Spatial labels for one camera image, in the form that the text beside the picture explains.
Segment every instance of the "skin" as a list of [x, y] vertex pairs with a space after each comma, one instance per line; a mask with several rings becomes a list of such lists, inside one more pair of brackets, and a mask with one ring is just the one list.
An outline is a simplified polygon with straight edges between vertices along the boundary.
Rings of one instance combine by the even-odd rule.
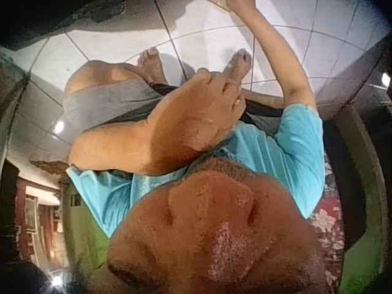
[[[284, 105], [302, 103], [316, 111], [298, 59], [255, 8], [254, 0], [227, 0], [227, 4], [264, 49], [282, 87]], [[236, 81], [207, 70], [173, 93], [147, 120], [149, 135], [142, 141], [149, 150], [147, 159], [161, 170], [214, 146], [235, 123], [240, 112], [236, 107], [243, 111]], [[187, 123], [178, 124], [182, 119]], [[167, 148], [169, 162], [159, 156], [158, 145]], [[178, 154], [185, 154], [186, 160]], [[116, 275], [97, 271], [90, 279], [90, 291], [326, 292], [316, 235], [288, 191], [274, 178], [227, 159], [209, 159], [180, 181], [145, 195], [111, 237], [107, 263]], [[128, 288], [121, 292], [124, 281]]]

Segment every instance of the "t-shirt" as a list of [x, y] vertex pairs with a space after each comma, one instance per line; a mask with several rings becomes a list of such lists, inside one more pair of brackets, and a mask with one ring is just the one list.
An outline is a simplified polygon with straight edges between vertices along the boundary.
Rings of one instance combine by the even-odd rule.
[[180, 179], [188, 168], [209, 156], [226, 157], [267, 173], [284, 185], [304, 218], [319, 202], [325, 182], [322, 120], [303, 104], [288, 106], [277, 134], [269, 137], [253, 125], [238, 122], [228, 139], [209, 154], [164, 176], [134, 175], [132, 179], [108, 171], [67, 169], [95, 220], [110, 237], [131, 207], [148, 192], [169, 181]]

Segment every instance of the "foot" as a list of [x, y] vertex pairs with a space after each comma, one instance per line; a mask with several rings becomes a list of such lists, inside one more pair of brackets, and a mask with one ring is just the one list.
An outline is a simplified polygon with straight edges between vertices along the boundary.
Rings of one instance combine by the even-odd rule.
[[167, 85], [162, 61], [156, 47], [143, 51], [137, 61], [137, 66], [153, 79], [153, 83]]
[[252, 56], [246, 51], [246, 49], [240, 49], [232, 57], [232, 60], [227, 64], [223, 74], [235, 80], [237, 84], [241, 84], [244, 77], [251, 70], [252, 67]]

